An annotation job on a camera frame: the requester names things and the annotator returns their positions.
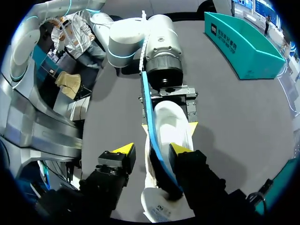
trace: worker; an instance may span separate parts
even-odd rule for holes
[[[268,29],[269,29],[270,22],[271,22],[271,16],[268,15],[268,16],[266,17],[266,29],[264,30],[264,35],[265,35],[265,36],[268,35]]]
[[[77,14],[63,16],[59,20],[65,24],[64,26],[72,43],[60,27],[61,23],[52,20],[50,22],[54,26],[51,39],[54,42],[55,49],[62,51],[66,47],[67,51],[83,65],[100,69],[106,53],[94,41],[95,36],[88,25]]]
[[[283,53],[285,59],[288,59],[288,56],[291,51],[291,36],[289,35],[289,33],[286,31],[285,28],[282,28],[282,33],[283,33],[283,41],[280,47],[280,52]]]

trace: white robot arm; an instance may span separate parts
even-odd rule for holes
[[[105,2],[106,0],[52,0],[34,5],[12,38],[11,79],[18,82],[25,75],[30,53],[40,38],[39,26],[47,20],[78,11],[79,16],[92,28],[107,53],[109,63],[114,67],[126,67],[135,52],[143,46],[140,62],[145,57],[151,70],[173,67],[181,70],[179,58],[182,52],[169,17],[155,15],[146,20],[146,14],[143,13],[141,18],[114,22],[110,16],[100,12]]]
[[[19,81],[26,72],[30,53],[40,38],[39,26],[47,18],[64,16],[84,9],[100,11],[106,0],[52,0],[36,4],[16,30],[11,46],[10,74]]]

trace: monitor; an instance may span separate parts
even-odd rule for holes
[[[264,0],[255,0],[255,12],[263,17],[271,16],[271,22],[276,25],[277,13],[273,10],[271,4],[266,3]]]
[[[242,6],[246,6],[249,9],[253,8],[253,0],[233,0],[235,3],[238,3]]]
[[[249,9],[253,8],[253,0],[245,0],[245,6]]]

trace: gray carpet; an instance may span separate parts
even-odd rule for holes
[[[218,48],[206,37],[204,22],[176,22],[183,50],[184,81],[194,86],[199,125],[194,148],[211,169],[226,179],[226,190],[257,191],[293,156],[293,127],[278,80],[241,81]],[[138,74],[116,76],[106,64],[93,90],[83,134],[82,170],[89,175],[105,150],[136,145],[136,162],[114,218],[146,222],[142,214],[144,145]]]

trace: teal booth sign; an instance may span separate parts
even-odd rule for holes
[[[223,52],[240,79],[274,79],[285,64],[274,45],[242,19],[206,12],[205,33]]]

